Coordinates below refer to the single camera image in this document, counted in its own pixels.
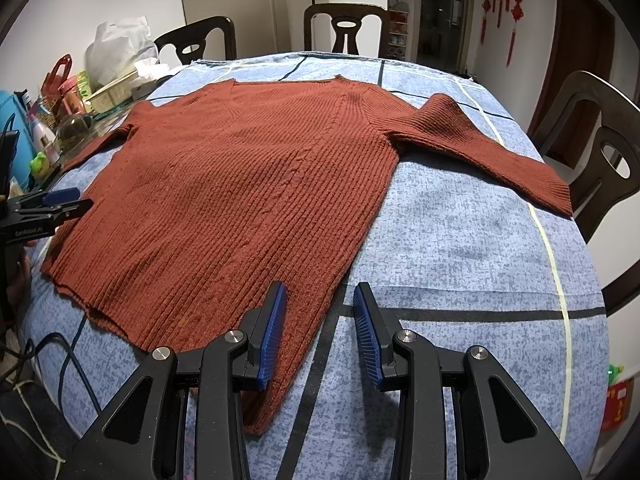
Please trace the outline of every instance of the person's hand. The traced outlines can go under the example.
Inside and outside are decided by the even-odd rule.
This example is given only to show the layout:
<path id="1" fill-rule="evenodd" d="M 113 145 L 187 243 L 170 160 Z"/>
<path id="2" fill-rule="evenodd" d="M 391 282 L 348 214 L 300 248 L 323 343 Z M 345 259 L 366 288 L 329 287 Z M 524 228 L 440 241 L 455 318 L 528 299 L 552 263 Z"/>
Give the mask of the person's hand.
<path id="1" fill-rule="evenodd" d="M 36 240 L 27 242 L 27 247 L 33 247 L 36 244 Z M 6 298 L 9 304 L 17 308 L 24 296 L 24 290 L 29 283 L 31 277 L 31 263 L 29 257 L 24 249 L 20 251 L 20 257 L 18 258 L 18 270 L 15 273 L 11 283 L 6 288 Z"/>

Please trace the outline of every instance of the sweater sleeve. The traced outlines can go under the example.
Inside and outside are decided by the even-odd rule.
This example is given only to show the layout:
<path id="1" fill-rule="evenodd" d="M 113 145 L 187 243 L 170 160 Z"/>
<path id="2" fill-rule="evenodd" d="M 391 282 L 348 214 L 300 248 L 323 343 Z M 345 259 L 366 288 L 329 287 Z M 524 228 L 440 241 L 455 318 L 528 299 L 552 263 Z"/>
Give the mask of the sweater sleeve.
<path id="1" fill-rule="evenodd" d="M 544 162 L 517 155 L 480 132 L 446 94 L 434 94 L 419 109 L 375 89 L 367 115 L 397 148 L 410 142 L 477 166 L 531 201 L 571 216 L 569 188 Z"/>
<path id="2" fill-rule="evenodd" d="M 140 124 L 154 108 L 149 101 L 140 101 L 134 105 L 120 126 L 89 142 L 78 155 L 64 163 L 62 171 L 77 168 L 95 153 L 108 150 L 129 139 L 135 131 L 136 125 Z"/>

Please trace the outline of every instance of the table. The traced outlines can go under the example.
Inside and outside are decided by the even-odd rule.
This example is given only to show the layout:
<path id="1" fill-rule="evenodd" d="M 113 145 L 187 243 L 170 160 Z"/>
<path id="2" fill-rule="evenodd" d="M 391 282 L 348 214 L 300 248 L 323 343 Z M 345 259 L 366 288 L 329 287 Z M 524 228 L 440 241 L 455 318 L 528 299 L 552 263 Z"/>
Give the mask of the table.
<path id="1" fill-rule="evenodd" d="M 279 54 L 232 62 L 196 62 L 150 96 L 155 105 L 210 82 L 344 77 L 379 84 L 415 106 L 435 92 L 451 95 L 484 134 L 540 160 L 529 139 L 489 92 L 469 80 L 395 61 L 337 54 Z M 86 188 L 113 154 L 100 153 L 57 186 Z M 34 266 L 44 257 L 34 249 Z M 578 468 L 590 465 L 607 389 L 608 338 L 600 287 L 586 245 L 570 219 L 526 202 L 460 161 L 424 150 L 406 153 L 382 208 L 278 415 L 260 438 L 247 439 L 255 479 L 383 479 L 393 457 L 398 393 L 380 394 L 360 368 L 351 300 L 360 281 L 381 306 L 397 309 L 404 328 L 435 345 L 486 346 L 565 444 Z M 21 335 L 63 333 L 105 405 L 142 353 L 86 322 L 39 272 Z M 60 377 L 62 408 L 82 433 L 95 418 L 73 367 L 52 346 L 38 368 L 52 398 Z M 449 478 L 456 477 L 450 393 Z M 193 399 L 189 408 L 193 417 Z M 193 419 L 186 473 L 193 473 Z"/>

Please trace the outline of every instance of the blue gripper pad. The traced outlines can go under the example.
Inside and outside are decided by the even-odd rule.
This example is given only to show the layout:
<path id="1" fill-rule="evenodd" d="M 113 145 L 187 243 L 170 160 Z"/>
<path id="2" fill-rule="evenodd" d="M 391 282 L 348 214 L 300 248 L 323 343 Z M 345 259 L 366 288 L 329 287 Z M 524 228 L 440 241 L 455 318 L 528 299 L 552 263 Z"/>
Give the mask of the blue gripper pad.
<path id="1" fill-rule="evenodd" d="M 80 190 L 77 187 L 67 187 L 66 189 L 49 191 L 42 199 L 42 203 L 45 206 L 52 207 L 65 202 L 73 202 L 79 198 Z"/>
<path id="2" fill-rule="evenodd" d="M 278 359 L 278 349 L 282 338 L 284 314 L 287 307 L 287 289 L 283 283 L 278 283 L 278 291 L 274 300 L 273 309 L 269 316 L 267 329 L 264 333 L 262 346 L 260 347 L 260 369 L 258 371 L 258 387 L 264 390 L 267 383 L 273 377 L 273 371 Z"/>
<path id="3" fill-rule="evenodd" d="M 367 367 L 367 374 L 375 387 L 380 388 L 383 380 L 382 354 L 360 285 L 353 291 L 353 317 L 356 322 L 358 346 Z"/>

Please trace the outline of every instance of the chair backrest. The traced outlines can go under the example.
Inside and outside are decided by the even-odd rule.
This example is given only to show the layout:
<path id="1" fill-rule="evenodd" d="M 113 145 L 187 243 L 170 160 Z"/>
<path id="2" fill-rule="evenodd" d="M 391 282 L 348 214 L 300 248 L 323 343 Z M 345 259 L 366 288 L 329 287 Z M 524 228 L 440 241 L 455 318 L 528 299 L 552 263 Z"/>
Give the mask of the chair backrest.
<path id="1" fill-rule="evenodd" d="M 376 5 L 368 4 L 315 4 L 305 10 L 304 37 L 305 50 L 311 50 L 311 18 L 316 14 L 328 14 L 331 16 L 331 26 L 335 31 L 335 43 L 332 52 L 344 51 L 344 37 L 347 37 L 347 54 L 359 54 L 356 44 L 356 35 L 362 26 L 362 19 L 370 14 L 380 18 L 380 44 L 378 45 L 378 57 L 386 57 L 386 48 L 389 43 L 389 30 L 391 22 L 388 10 Z M 353 27 L 345 27 L 339 23 L 353 23 Z"/>
<path id="2" fill-rule="evenodd" d="M 607 316 L 640 296 L 640 260 L 602 289 Z"/>
<path id="3" fill-rule="evenodd" d="M 220 28 L 225 35 L 225 59 L 236 59 L 236 28 L 231 18 L 226 16 L 212 16 L 211 18 L 205 18 L 199 22 L 176 28 L 160 36 L 154 43 L 158 47 L 158 52 L 166 44 L 175 45 L 175 53 L 178 59 L 182 64 L 186 65 L 191 61 L 202 59 L 207 45 L 207 34 L 215 28 Z M 186 47 L 191 45 L 197 45 L 198 47 L 191 52 L 183 52 Z"/>
<path id="4" fill-rule="evenodd" d="M 598 104 L 602 112 L 602 126 L 593 139 L 589 161 L 569 185 L 574 211 L 581 208 L 575 222 L 588 242 L 607 211 L 640 189 L 640 109 L 603 79 L 589 72 L 573 72 L 531 137 L 541 155 L 546 154 L 575 104 L 583 99 Z M 628 178 L 622 177 L 603 154 L 607 144 L 625 159 Z"/>

